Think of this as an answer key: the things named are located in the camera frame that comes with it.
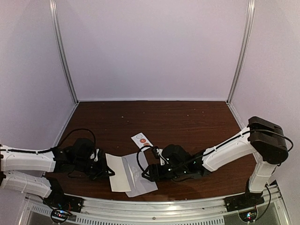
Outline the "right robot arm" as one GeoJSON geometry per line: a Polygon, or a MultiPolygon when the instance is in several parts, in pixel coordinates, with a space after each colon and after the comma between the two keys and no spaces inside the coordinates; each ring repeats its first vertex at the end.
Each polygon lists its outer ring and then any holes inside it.
{"type": "Polygon", "coordinates": [[[246,155],[258,154],[257,164],[246,184],[246,193],[240,197],[240,203],[250,207],[258,200],[258,194],[264,190],[276,167],[287,160],[291,150],[287,142],[292,143],[292,140],[284,135],[279,125],[254,116],[233,137],[194,155],[179,145],[170,144],[163,149],[151,146],[155,158],[162,162],[143,168],[142,177],[151,182],[199,179],[246,155]]]}

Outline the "white sticker sheet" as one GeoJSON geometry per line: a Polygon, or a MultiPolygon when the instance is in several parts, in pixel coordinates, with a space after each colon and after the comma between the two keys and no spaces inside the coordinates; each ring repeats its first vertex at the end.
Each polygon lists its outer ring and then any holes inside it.
{"type": "Polygon", "coordinates": [[[137,145],[138,148],[142,148],[142,151],[145,151],[150,146],[153,146],[149,139],[143,133],[138,133],[132,136],[131,140],[137,145]]]}

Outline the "grey envelope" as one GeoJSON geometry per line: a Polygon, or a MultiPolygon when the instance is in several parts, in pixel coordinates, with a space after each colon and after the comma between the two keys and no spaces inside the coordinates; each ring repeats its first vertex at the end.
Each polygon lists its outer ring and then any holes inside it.
{"type": "Polygon", "coordinates": [[[130,186],[130,191],[126,192],[129,198],[158,190],[156,182],[142,177],[142,170],[137,163],[136,153],[123,156],[122,162],[130,186]]]}

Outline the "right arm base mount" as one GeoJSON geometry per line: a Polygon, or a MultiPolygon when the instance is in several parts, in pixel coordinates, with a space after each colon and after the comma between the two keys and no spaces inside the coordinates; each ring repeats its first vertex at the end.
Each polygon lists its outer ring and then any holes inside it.
{"type": "Polygon", "coordinates": [[[224,202],[227,212],[238,211],[242,222],[254,223],[259,218],[257,206],[264,203],[263,192],[251,193],[247,180],[243,194],[226,197],[224,202]]]}

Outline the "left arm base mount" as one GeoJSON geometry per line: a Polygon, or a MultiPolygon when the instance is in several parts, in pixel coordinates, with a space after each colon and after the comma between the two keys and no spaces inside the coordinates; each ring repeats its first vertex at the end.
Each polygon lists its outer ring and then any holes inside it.
{"type": "Polygon", "coordinates": [[[73,215],[72,212],[81,212],[83,199],[65,194],[56,179],[49,178],[48,181],[51,193],[48,197],[42,198],[43,204],[51,209],[50,219],[55,224],[61,225],[73,215]]]}

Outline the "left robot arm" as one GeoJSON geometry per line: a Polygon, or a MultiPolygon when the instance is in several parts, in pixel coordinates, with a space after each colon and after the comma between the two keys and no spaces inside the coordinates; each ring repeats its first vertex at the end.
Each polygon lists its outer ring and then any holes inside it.
{"type": "Polygon", "coordinates": [[[48,150],[14,149],[0,147],[0,187],[21,193],[49,198],[57,208],[67,204],[67,197],[56,179],[37,177],[28,171],[47,173],[84,173],[90,180],[115,175],[108,166],[103,150],[96,148],[88,138],[78,138],[66,148],[58,146],[48,150]]]}

